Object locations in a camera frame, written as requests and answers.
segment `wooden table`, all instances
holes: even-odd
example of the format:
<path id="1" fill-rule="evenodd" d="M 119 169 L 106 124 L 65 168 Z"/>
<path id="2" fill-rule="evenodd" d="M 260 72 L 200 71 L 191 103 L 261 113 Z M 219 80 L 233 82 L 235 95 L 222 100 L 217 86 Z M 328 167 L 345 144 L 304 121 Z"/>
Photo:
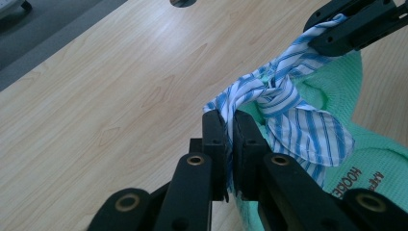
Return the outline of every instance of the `wooden table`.
<path id="1" fill-rule="evenodd" d="M 0 230 L 85 230 L 114 192 L 171 179 L 201 107 L 327 1 L 129 0 L 0 92 Z M 408 145 L 408 28 L 363 52 L 354 121 Z M 214 230 L 240 230 L 215 203 Z"/>

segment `green fabric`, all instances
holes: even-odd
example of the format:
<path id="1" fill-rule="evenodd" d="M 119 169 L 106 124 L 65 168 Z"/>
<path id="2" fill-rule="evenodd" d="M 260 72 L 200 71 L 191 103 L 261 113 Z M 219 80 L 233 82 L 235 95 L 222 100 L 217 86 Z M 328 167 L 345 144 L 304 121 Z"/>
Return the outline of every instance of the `green fabric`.
<path id="1" fill-rule="evenodd" d="M 362 84 L 360 52 L 352 52 L 293 82 L 316 108 L 330 112 L 353 135 L 355 150 L 339 167 L 329 167 L 324 190 L 341 197 L 348 189 L 375 190 L 408 212 L 408 149 L 351 121 Z M 240 107 L 250 113 L 264 138 L 265 121 L 255 103 Z M 236 199 L 246 230 L 263 230 L 256 202 Z"/>

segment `fabric fold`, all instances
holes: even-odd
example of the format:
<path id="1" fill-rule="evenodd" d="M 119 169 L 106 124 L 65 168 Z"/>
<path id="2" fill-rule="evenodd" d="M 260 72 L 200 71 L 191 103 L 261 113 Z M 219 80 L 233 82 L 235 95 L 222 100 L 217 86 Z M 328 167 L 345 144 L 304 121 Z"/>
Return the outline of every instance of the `fabric fold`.
<path id="1" fill-rule="evenodd" d="M 292 79 L 313 73 L 337 59 L 319 55 L 308 42 L 345 20 L 345 16 L 339 14 L 331 21 L 312 27 L 278 58 L 240 77 L 204 106 L 204 112 L 219 110 L 226 122 L 230 146 L 234 112 L 243 104 L 255 102 L 265 119 L 272 151 L 295 157 L 322 185 L 324 167 L 338 166 L 352 152 L 354 139 L 328 112 L 307 104 Z M 228 166 L 231 171 L 231 153 Z"/>
<path id="2" fill-rule="evenodd" d="M 323 189 L 333 196 L 339 197 L 351 189 L 369 189 L 386 196 L 408 212 L 408 148 L 351 121 L 362 79 L 360 52 L 350 52 L 310 75 L 293 79 L 302 98 L 315 108 L 335 115 L 356 140 L 353 154 L 339 167 L 317 165 L 321 169 L 315 172 L 326 172 Z M 261 134 L 268 139 L 265 119 L 255 103 L 242 105 L 239 110 L 252 115 Z M 297 160 L 304 168 L 313 165 L 301 158 Z M 258 216 L 258 202 L 235 199 L 244 229 L 264 230 Z"/>

